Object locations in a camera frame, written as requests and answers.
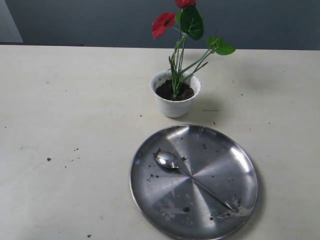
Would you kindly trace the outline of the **metal spoon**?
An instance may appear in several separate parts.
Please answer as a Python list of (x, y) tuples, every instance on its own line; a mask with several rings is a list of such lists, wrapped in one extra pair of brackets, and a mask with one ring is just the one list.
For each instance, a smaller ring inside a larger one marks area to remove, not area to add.
[(207, 191), (213, 198), (215, 198), (218, 202), (224, 205), (227, 209), (231, 210), (234, 213), (238, 213), (239, 209), (233, 203), (228, 202), (219, 196), (217, 196), (213, 191), (204, 186), (200, 181), (196, 180), (190, 173), (187, 173), (180, 167), (180, 159), (173, 153), (158, 149), (153, 154), (154, 160), (163, 168), (171, 169), (180, 172), (182, 175), (190, 177), (196, 184), (202, 187), (205, 191)]

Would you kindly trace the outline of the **round steel plate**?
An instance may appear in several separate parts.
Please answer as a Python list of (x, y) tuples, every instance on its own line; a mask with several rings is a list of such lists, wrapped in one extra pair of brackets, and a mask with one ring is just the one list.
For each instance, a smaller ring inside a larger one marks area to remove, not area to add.
[[(175, 154), (184, 171), (239, 211), (226, 208), (190, 177), (158, 165), (157, 150)], [(230, 236), (249, 221), (259, 193), (249, 155), (225, 134), (192, 124), (170, 126), (148, 137), (133, 156), (129, 185), (145, 219), (177, 240)]]

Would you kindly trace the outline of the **white plastic flower pot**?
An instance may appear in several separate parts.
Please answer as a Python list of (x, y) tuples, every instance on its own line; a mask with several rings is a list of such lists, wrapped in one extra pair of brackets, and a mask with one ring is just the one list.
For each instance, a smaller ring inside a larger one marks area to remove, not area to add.
[(190, 72), (185, 72), (183, 77), (187, 77), (185, 83), (189, 85), (189, 87), (193, 90), (193, 96), (189, 97), (185, 100), (180, 101), (173, 101), (162, 98), (156, 93), (156, 89), (162, 86), (166, 80), (170, 80), (172, 78), (172, 73), (170, 70), (163, 70), (156, 73), (150, 80), (150, 89), (155, 96), (155, 101), (159, 110), (164, 114), (166, 117), (169, 118), (179, 118), (185, 115), (192, 106), (195, 98), (201, 91), (201, 82), (194, 74)]

